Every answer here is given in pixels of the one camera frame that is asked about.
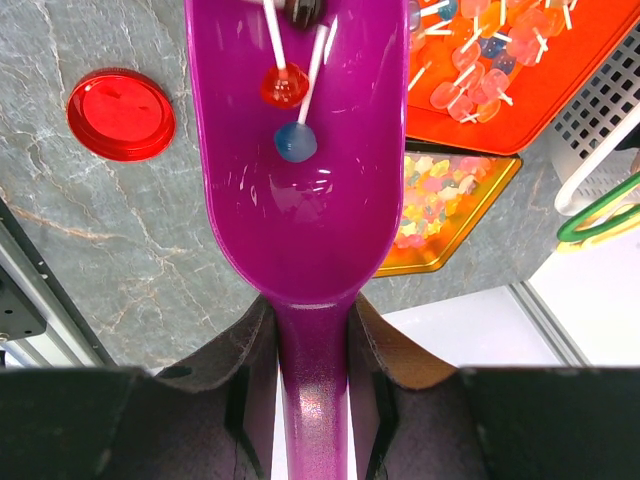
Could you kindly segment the red lollipop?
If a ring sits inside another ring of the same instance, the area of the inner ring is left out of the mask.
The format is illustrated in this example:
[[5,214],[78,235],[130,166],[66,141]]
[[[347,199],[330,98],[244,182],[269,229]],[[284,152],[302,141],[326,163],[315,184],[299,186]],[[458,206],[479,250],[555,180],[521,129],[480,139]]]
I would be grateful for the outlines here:
[[263,10],[275,66],[267,71],[260,93],[267,104],[280,109],[291,109],[298,106],[307,94],[309,78],[298,65],[286,61],[275,3],[264,0]]

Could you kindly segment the dark lollipop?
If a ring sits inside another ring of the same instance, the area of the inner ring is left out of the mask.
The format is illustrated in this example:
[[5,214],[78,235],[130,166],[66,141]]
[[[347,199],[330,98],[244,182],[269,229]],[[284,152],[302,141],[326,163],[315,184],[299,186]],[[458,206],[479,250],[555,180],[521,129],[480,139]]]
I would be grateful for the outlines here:
[[307,30],[325,16],[326,0],[286,0],[284,14],[289,23],[299,30]]

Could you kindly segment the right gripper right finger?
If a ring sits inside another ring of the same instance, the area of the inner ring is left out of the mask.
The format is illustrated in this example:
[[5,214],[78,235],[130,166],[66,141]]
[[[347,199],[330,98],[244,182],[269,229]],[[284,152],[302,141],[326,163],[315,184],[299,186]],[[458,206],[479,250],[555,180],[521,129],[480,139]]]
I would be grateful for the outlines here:
[[479,478],[457,368],[391,326],[364,296],[349,312],[348,375],[358,478]]

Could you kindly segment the blue lollipop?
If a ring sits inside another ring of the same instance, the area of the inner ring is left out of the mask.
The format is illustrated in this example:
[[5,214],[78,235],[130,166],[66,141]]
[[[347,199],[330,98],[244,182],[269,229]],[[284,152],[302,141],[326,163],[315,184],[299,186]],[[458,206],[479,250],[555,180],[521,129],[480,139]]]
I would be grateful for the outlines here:
[[285,124],[274,135],[274,142],[281,157],[291,163],[301,163],[311,158],[317,151],[316,136],[306,123],[314,88],[318,78],[320,64],[329,33],[329,28],[319,25],[316,28],[309,69],[309,89],[303,98],[297,120]]

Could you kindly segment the purple plastic scoop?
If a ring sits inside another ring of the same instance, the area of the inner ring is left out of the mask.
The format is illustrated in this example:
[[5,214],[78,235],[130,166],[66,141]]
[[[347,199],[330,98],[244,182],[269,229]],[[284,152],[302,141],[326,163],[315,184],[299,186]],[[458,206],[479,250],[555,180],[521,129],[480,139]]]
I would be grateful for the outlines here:
[[319,61],[308,123],[316,152],[292,163],[268,105],[274,63],[263,8],[184,5],[192,95],[212,230],[271,304],[278,329],[288,475],[347,475],[347,318],[383,262],[402,207],[408,82],[403,1],[331,1],[315,31],[280,25],[286,58]]

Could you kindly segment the orange tray of lollipops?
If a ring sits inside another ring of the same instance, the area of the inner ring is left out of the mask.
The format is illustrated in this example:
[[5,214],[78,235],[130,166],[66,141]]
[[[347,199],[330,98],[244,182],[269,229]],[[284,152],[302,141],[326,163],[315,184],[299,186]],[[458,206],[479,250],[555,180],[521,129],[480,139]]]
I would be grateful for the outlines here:
[[636,1],[412,1],[406,134],[514,154],[638,20]]

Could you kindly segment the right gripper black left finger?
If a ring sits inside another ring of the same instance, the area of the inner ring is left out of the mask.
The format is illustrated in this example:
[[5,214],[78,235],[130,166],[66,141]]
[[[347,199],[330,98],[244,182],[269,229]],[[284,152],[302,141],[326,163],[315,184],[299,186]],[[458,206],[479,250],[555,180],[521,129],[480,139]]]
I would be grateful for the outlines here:
[[257,298],[231,327],[158,377],[191,392],[222,395],[222,432],[244,452],[249,472],[271,477],[277,331],[268,301]]

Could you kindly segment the gold tin of gummies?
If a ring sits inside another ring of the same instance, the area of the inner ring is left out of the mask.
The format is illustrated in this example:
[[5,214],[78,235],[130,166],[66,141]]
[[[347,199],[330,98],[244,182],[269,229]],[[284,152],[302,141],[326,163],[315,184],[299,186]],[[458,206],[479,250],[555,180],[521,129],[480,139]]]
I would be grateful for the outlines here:
[[496,156],[408,140],[399,230],[375,276],[441,269],[521,167],[517,155]]

